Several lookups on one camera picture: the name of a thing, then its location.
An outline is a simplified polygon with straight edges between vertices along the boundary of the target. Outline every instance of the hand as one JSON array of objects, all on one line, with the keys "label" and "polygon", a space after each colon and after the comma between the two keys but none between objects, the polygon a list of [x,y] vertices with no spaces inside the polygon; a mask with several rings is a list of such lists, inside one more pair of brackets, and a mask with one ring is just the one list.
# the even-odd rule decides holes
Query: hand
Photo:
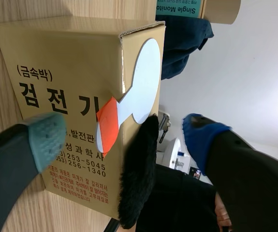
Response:
[{"label": "hand", "polygon": [[215,196],[215,213],[217,216],[217,224],[219,226],[220,232],[222,232],[222,227],[228,226],[229,231],[231,231],[232,223],[230,221],[228,212],[225,208],[224,203],[222,202],[218,193]]}]

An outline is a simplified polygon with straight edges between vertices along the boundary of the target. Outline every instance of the printed phone number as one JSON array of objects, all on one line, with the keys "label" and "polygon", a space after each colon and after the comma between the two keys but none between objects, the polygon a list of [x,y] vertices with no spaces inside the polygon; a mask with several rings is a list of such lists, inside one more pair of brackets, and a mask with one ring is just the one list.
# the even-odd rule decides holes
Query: printed phone number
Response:
[{"label": "printed phone number", "polygon": [[[106,177],[105,173],[105,165],[104,164],[99,164],[95,163],[94,161],[89,161],[88,159],[85,161],[83,159],[80,159],[78,156],[71,155],[67,153],[67,158],[64,158],[64,154],[61,153],[62,156],[56,156],[56,160],[62,163],[66,163],[70,166],[77,167],[77,168],[87,168],[90,173],[102,175],[103,177]],[[87,167],[83,166],[80,161],[86,162]]]}]

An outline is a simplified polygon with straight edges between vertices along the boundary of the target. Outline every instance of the white paper cutout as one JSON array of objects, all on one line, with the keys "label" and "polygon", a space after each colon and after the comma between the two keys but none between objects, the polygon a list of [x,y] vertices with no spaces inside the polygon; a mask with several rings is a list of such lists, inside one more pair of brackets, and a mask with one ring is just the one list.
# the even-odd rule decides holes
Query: white paper cutout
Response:
[{"label": "white paper cutout", "polygon": [[[141,47],[134,67],[132,87],[117,103],[118,128],[130,116],[142,124],[150,114],[157,95],[161,58],[155,39],[147,40]],[[99,123],[96,128],[96,145],[103,152]]]}]

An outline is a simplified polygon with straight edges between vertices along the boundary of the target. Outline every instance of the box flap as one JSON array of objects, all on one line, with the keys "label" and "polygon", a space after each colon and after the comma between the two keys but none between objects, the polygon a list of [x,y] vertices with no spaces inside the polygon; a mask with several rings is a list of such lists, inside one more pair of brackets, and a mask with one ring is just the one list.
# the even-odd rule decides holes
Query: box flap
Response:
[{"label": "box flap", "polygon": [[146,28],[154,27],[164,22],[146,20],[127,20],[109,18],[89,18],[78,16],[63,16],[0,23],[0,28],[13,30],[30,29],[42,31],[67,31],[88,34],[124,35]]}]

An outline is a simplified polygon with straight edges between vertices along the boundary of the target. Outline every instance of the dark sleeve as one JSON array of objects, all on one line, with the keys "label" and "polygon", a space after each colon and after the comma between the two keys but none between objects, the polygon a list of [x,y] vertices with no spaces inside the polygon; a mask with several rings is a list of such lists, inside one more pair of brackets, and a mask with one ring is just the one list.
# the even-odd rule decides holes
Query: dark sleeve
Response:
[{"label": "dark sleeve", "polygon": [[216,190],[181,171],[157,165],[156,184],[137,222],[137,232],[218,232]]}]

